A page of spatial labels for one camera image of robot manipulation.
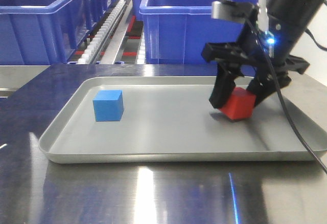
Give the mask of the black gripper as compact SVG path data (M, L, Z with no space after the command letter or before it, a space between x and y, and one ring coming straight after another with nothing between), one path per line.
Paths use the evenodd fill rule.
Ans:
M251 3L244 8L246 20L240 35L235 42L206 43L201 56L206 62L217 62L217 76L209 102L213 108L222 108L236 87L235 80L243 77L241 66L250 65L263 72L269 70L267 60L272 61L275 52L274 35L261 31L256 25L260 9ZM272 79L255 76L246 88L255 95L254 105L276 92Z

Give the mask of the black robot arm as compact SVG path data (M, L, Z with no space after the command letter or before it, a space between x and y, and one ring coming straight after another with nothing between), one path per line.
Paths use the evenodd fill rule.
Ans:
M218 0L213 2L212 17L243 25L234 42L206 43L202 57L216 61L217 77L209 98L214 108L222 108L241 77L241 66L255 67L254 78L247 90L259 104L279 88L288 86L290 71L303 74L308 62L292 56L291 50L307 29L324 0L268 0L268 32L259 29L260 7L250 2Z

